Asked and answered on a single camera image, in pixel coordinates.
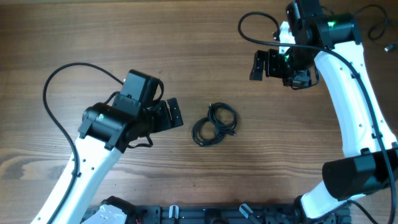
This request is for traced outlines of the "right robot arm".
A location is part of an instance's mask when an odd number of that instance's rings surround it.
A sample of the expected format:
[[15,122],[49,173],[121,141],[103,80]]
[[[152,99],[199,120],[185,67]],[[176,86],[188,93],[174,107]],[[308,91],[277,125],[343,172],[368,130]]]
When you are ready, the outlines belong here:
[[322,181],[297,198],[294,222],[335,217],[339,209],[382,189],[397,210],[397,138],[388,127],[369,81],[354,15],[323,13],[318,1],[294,1],[277,26],[269,50],[258,51],[250,78],[280,78],[293,90],[310,88],[314,70],[323,78],[338,117],[344,158],[326,162]]

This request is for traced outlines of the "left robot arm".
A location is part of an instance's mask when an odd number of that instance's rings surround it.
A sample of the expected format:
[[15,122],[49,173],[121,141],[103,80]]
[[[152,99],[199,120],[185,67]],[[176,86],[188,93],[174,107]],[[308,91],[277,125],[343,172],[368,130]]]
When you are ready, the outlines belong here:
[[120,91],[84,111],[71,158],[33,223],[79,223],[131,142],[183,126],[177,99],[163,100],[158,89],[161,80],[130,70]]

